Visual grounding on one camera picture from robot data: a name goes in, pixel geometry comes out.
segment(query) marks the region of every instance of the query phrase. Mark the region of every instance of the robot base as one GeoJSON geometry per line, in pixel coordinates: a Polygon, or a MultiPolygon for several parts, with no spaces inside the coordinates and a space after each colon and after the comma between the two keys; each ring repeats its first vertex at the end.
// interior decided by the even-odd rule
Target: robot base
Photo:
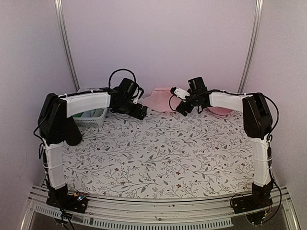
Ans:
{"type": "MultiPolygon", "coordinates": [[[[88,202],[86,198],[78,200],[78,198],[73,195],[66,195],[64,199],[68,202],[62,206],[63,209],[72,212],[85,213],[88,202]]],[[[46,204],[60,208],[58,201],[53,198],[48,198],[46,204]]]]}
{"type": "Polygon", "coordinates": [[[265,208],[273,204],[270,196],[264,197],[261,202],[255,202],[253,195],[234,198],[231,201],[231,206],[234,208],[235,213],[249,212],[252,210],[265,208]]]}

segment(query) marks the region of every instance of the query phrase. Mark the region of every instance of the leaf pattern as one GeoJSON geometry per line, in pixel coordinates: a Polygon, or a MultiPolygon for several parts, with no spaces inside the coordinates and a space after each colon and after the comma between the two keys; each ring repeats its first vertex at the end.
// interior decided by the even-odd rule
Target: leaf pattern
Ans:
{"type": "Polygon", "coordinates": [[[148,110],[140,121],[108,113],[104,126],[82,128],[78,146],[64,145],[69,189],[139,198],[189,198],[250,190],[251,144],[243,117],[196,110],[148,110]]]}

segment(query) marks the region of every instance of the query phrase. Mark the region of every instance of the vertical metal pole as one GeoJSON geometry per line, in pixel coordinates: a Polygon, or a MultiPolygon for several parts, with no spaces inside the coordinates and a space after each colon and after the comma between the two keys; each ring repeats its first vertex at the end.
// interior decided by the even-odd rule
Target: vertical metal pole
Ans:
{"type": "Polygon", "coordinates": [[[245,85],[248,79],[249,69],[250,69],[252,58],[253,58],[254,49],[256,46],[258,30],[260,27],[262,6],[263,6],[263,0],[257,0],[256,8],[255,8],[254,24],[253,24],[252,34],[251,34],[249,48],[248,48],[248,55],[245,61],[238,93],[243,93],[243,90],[245,88],[245,85]]]}
{"type": "Polygon", "coordinates": [[[71,56],[71,49],[69,46],[68,42],[68,37],[67,37],[67,31],[66,31],[66,26],[65,26],[65,20],[64,20],[64,13],[63,13],[63,6],[62,6],[62,0],[55,0],[54,1],[55,6],[56,6],[56,12],[57,12],[57,18],[58,18],[58,23],[59,23],[59,30],[61,33],[64,49],[65,49],[65,54],[66,54],[66,59],[69,65],[69,69],[71,72],[71,79],[73,86],[75,88],[75,91],[78,91],[80,89],[77,74],[76,74],[76,69],[73,64],[72,56],[71,56]]]}

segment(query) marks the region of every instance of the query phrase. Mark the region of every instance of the black cable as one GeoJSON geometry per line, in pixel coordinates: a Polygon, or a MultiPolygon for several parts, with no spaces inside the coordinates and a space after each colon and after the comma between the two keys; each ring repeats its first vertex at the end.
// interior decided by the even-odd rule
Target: black cable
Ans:
{"type": "Polygon", "coordinates": [[[278,123],[278,121],[279,121],[279,110],[278,110],[277,105],[274,103],[274,101],[273,101],[271,98],[267,97],[266,95],[263,95],[263,97],[266,98],[266,99],[268,99],[268,100],[274,105],[274,107],[275,107],[275,109],[276,109],[276,113],[277,113],[277,117],[276,117],[275,124],[273,125],[271,131],[270,131],[269,134],[268,134],[268,140],[269,140],[270,138],[272,138],[272,137],[271,137],[271,133],[272,133],[272,131],[275,129],[275,127],[277,126],[277,123],[278,123]]]}
{"type": "Polygon", "coordinates": [[[135,75],[134,75],[134,73],[133,73],[131,70],[129,70],[129,69],[118,69],[118,70],[115,70],[115,71],[110,75],[110,77],[109,77],[109,89],[111,89],[111,80],[112,80],[113,75],[114,75],[115,73],[117,73],[117,72],[120,72],[120,71],[127,71],[127,72],[131,73],[131,74],[133,75],[134,82],[136,83],[135,75]]]}
{"type": "Polygon", "coordinates": [[[169,98],[169,101],[168,101],[168,105],[169,107],[171,108],[172,111],[176,111],[176,109],[173,109],[172,106],[171,106],[171,99],[174,97],[175,95],[172,95],[170,98],[169,98]]]}
{"type": "Polygon", "coordinates": [[[37,125],[37,127],[36,127],[36,128],[34,129],[34,131],[33,131],[33,135],[36,136],[37,138],[39,138],[39,139],[42,141],[42,143],[44,143],[44,141],[43,141],[43,139],[42,139],[41,136],[39,136],[39,135],[36,134],[36,131],[39,129],[39,127],[42,125],[42,123],[43,123],[45,120],[46,120],[46,116],[43,118],[43,120],[37,125]]]}
{"type": "Polygon", "coordinates": [[[39,147],[38,147],[38,158],[41,159],[43,153],[44,153],[44,143],[40,143],[39,147]]]}
{"type": "Polygon", "coordinates": [[[233,199],[234,199],[236,196],[242,196],[242,197],[245,197],[245,196],[243,196],[243,195],[242,195],[242,194],[240,194],[240,193],[234,194],[234,195],[231,197],[230,201],[229,201],[229,203],[230,203],[230,207],[232,207],[232,208],[234,208],[233,203],[232,203],[232,200],[233,200],[233,199]]]}
{"type": "Polygon", "coordinates": [[[268,222],[268,221],[270,221],[270,220],[277,214],[279,208],[280,208],[281,205],[282,205],[282,200],[283,200],[282,191],[281,191],[280,187],[277,185],[277,183],[276,183],[276,181],[275,181],[275,179],[274,179],[274,177],[273,177],[273,175],[272,175],[272,169],[271,169],[271,168],[269,169],[269,172],[270,172],[270,177],[271,177],[271,179],[272,179],[274,185],[277,187],[277,189],[278,189],[278,191],[279,191],[280,200],[279,200],[279,205],[278,205],[276,211],[274,212],[274,214],[272,214],[272,215],[270,216],[270,218],[264,220],[264,221],[263,221],[263,224],[266,223],[266,222],[268,222]]]}
{"type": "Polygon", "coordinates": [[[50,183],[49,183],[49,175],[47,174],[46,175],[47,178],[45,179],[46,180],[46,185],[47,185],[47,188],[48,190],[50,191],[51,195],[53,196],[54,200],[57,202],[58,206],[59,206],[59,210],[61,211],[62,215],[61,215],[61,219],[62,219],[62,222],[64,222],[64,219],[63,217],[66,217],[66,219],[68,220],[72,230],[76,230],[74,225],[72,224],[71,222],[71,219],[70,217],[67,215],[65,209],[62,207],[62,205],[59,203],[59,201],[56,199],[56,197],[54,196],[53,192],[52,192],[52,188],[50,187],[50,183]]]}
{"type": "Polygon", "coordinates": [[[203,112],[203,108],[201,106],[197,106],[197,113],[201,114],[203,112]]]}

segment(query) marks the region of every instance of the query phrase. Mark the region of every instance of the white plastic basket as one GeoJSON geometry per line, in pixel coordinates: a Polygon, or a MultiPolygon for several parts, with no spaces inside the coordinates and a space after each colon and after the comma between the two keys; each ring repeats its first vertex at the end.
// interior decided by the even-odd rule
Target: white plastic basket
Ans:
{"type": "MultiPolygon", "coordinates": [[[[81,88],[78,92],[99,90],[99,88],[81,88]]],[[[74,117],[78,127],[102,127],[106,118],[107,108],[104,108],[99,117],[74,117]]]]}

